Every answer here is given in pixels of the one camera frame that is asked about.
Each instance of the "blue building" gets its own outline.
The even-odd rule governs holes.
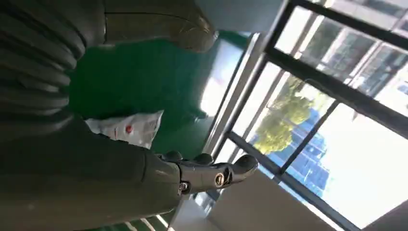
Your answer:
[[[310,109],[310,117],[292,130],[292,143],[282,151],[267,154],[269,159],[282,166],[319,118],[318,111]],[[317,133],[287,170],[319,197],[323,195],[329,178],[329,171],[320,164],[320,159],[325,155],[326,150],[324,137]]]

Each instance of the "green floor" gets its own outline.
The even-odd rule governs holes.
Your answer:
[[[200,109],[206,84],[215,76],[217,81],[223,79],[221,85],[226,88],[225,82],[232,76],[214,73],[223,40],[240,46],[246,43],[235,33],[225,32],[210,51],[201,54],[160,40],[93,48],[70,73],[70,107],[84,118],[164,110],[152,150],[177,150],[185,158],[194,157],[201,152],[213,121]],[[234,55],[229,62],[236,65],[239,57]],[[140,221],[135,222],[138,230],[148,230]],[[121,224],[99,230],[128,228]]]

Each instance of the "dark green robot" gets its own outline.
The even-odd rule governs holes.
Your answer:
[[[187,0],[0,0],[0,230],[71,231],[148,217],[256,169],[93,134],[68,106],[66,70],[101,44],[166,38],[206,51],[216,31]]]

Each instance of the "window frame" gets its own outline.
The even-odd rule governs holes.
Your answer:
[[[255,72],[253,73],[253,77],[249,80],[248,87],[245,89],[245,91],[243,91],[243,95],[238,101],[238,105],[236,106],[234,113],[232,113],[230,117],[230,123],[226,125],[226,128],[224,129],[223,134],[218,141],[218,145],[213,150],[212,154],[216,159],[223,147],[223,144],[227,140],[232,141],[236,144],[236,148],[229,159],[230,161],[235,159],[238,151],[242,149],[247,154],[251,154],[255,158],[257,158],[259,163],[274,175],[273,180],[275,182],[284,182],[288,187],[290,187],[293,191],[303,197],[307,202],[315,206],[324,215],[333,220],[344,230],[359,231],[361,230],[360,228],[346,219],[342,214],[334,210],[320,197],[315,195],[306,186],[304,186],[289,173],[287,173],[286,170],[296,159],[296,157],[301,153],[301,151],[306,147],[309,141],[311,141],[321,125],[326,121],[329,115],[340,103],[353,108],[360,114],[371,118],[372,120],[385,126],[386,128],[389,128],[405,139],[408,139],[408,131],[404,130],[403,128],[408,127],[408,118],[382,105],[374,98],[367,96],[362,92],[359,92],[357,89],[353,89],[350,86],[336,80],[334,77],[327,75],[311,66],[308,66],[306,63],[300,60],[293,58],[293,56],[295,56],[298,52],[303,39],[298,39],[297,43],[295,44],[295,47],[297,48],[293,48],[290,54],[283,53],[282,51],[276,49],[275,45],[277,44],[281,33],[283,32],[288,20],[290,19],[296,7],[302,7],[304,9],[310,10],[314,14],[322,15],[344,26],[354,29],[358,33],[364,34],[364,36],[374,38],[377,41],[380,40],[379,44],[373,44],[373,46],[376,45],[378,47],[381,47],[385,45],[392,48],[396,47],[398,50],[403,50],[404,53],[408,51],[408,39],[400,35],[383,30],[379,27],[370,25],[351,16],[339,13],[332,9],[325,8],[322,5],[315,4],[307,0],[287,0],[282,10],[282,14],[279,16],[278,21],[275,24],[274,31],[264,50],[265,56],[263,58],[260,58],[259,64],[257,65]],[[307,32],[301,35],[301,37],[305,37],[306,35]],[[281,68],[281,71],[275,77],[275,80],[273,81],[265,99],[260,104],[260,107],[258,108],[258,111],[256,112],[248,128],[246,129],[244,134],[240,136],[233,131],[233,127],[268,62],[279,66]],[[362,64],[362,67],[360,69],[362,70],[364,66],[366,66],[366,63]],[[285,72],[289,72],[303,81],[307,80],[307,83],[309,85],[334,98],[334,102],[330,105],[327,112],[317,121],[311,131],[306,135],[303,141],[291,154],[291,156],[289,156],[284,165],[280,167],[276,163],[271,161],[268,157],[263,155],[253,145],[248,143],[245,139],[250,133],[250,130],[252,129],[256,120],[260,116],[263,108],[265,108],[265,106],[267,105],[269,96],[272,94],[272,92],[276,88],[277,83],[281,80]]]

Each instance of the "green tree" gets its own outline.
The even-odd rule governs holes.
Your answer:
[[[309,118],[312,102],[296,95],[303,86],[295,77],[288,78],[256,131],[254,147],[260,152],[267,154],[286,148],[292,142],[292,129]]]

